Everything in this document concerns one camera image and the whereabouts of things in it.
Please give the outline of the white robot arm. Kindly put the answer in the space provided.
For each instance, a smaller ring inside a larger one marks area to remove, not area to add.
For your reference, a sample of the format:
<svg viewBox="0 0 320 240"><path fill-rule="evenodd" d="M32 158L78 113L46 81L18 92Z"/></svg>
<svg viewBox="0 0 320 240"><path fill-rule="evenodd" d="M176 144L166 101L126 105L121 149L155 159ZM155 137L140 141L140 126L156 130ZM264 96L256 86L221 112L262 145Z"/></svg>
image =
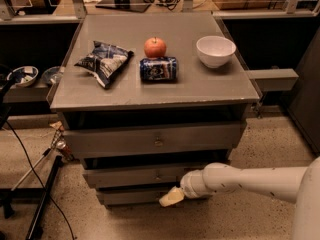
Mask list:
<svg viewBox="0 0 320 240"><path fill-rule="evenodd" d="M160 198L163 207L245 190L295 204L291 240L320 238L320 158L306 167L239 169L211 163L185 174L179 187Z"/></svg>

